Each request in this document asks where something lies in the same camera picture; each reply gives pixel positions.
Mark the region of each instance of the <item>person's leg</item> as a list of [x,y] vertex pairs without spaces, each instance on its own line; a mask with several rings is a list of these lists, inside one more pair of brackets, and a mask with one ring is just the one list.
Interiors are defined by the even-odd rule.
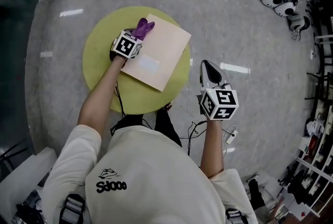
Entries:
[[142,117],[144,115],[126,115],[122,120],[118,121],[115,131],[130,126],[142,126]]
[[251,180],[249,182],[250,194],[251,194],[251,205],[253,210],[258,209],[259,207],[265,206],[265,202],[259,192],[258,183],[256,180]]
[[178,144],[180,147],[182,147],[182,143],[179,139],[179,136],[175,132],[168,111],[165,108],[161,108],[160,110],[157,111],[155,130],[161,132],[166,137],[168,137],[176,144]]

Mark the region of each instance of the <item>white marker cube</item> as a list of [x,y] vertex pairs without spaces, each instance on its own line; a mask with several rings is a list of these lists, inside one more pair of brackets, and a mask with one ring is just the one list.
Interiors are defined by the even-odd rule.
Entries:
[[225,89],[205,89],[200,105],[211,120],[231,119],[239,106],[236,90]]
[[142,41],[140,39],[131,35],[129,32],[121,31],[114,44],[113,51],[127,58],[131,58],[138,54],[141,47]]

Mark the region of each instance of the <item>round table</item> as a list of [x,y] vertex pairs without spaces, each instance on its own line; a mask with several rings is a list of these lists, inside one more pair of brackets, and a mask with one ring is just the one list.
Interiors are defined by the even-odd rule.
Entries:
[[[83,51],[83,74],[90,90],[94,88],[111,64],[110,47],[121,30],[135,28],[139,19],[153,14],[179,27],[170,16],[151,7],[130,6],[112,12],[102,19],[89,35]],[[126,114],[138,115],[156,111],[174,100],[188,80],[190,69],[188,45],[180,57],[163,92],[160,92],[131,76],[120,72],[118,86]],[[121,112],[119,99],[114,95],[111,109]]]

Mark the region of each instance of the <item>purple glove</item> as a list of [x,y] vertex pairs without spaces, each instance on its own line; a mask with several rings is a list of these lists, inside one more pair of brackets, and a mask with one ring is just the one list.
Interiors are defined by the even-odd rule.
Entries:
[[154,26],[155,22],[148,23],[147,19],[142,18],[139,20],[136,29],[132,31],[131,34],[140,39],[141,41],[143,41],[147,33],[151,31],[154,28]]

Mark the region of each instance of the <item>white power adapter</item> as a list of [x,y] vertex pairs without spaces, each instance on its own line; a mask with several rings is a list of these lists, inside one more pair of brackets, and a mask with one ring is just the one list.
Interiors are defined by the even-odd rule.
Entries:
[[231,142],[234,140],[236,135],[238,134],[237,130],[234,130],[232,134],[230,134],[229,138],[225,141],[227,144],[231,144]]

